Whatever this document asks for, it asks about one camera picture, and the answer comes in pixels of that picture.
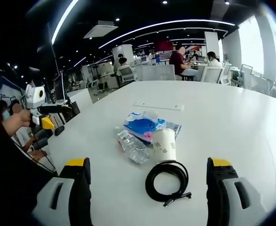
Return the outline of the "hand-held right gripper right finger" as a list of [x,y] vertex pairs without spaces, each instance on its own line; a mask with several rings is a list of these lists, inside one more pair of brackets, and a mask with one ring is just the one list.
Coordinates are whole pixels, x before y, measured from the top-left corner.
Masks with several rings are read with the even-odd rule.
[[259,191],[227,160],[207,159],[208,226],[258,226],[267,215]]

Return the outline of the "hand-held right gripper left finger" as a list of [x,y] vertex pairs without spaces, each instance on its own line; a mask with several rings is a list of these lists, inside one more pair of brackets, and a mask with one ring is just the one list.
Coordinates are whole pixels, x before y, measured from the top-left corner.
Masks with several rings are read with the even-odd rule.
[[38,193],[32,218],[39,226],[91,226],[90,159],[69,160]]

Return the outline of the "person's left hand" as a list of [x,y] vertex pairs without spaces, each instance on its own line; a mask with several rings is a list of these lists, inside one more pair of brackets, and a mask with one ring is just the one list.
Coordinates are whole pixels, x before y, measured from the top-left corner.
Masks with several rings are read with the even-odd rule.
[[13,114],[2,122],[7,134],[12,137],[21,127],[29,127],[31,114],[28,109],[23,109],[19,113]]

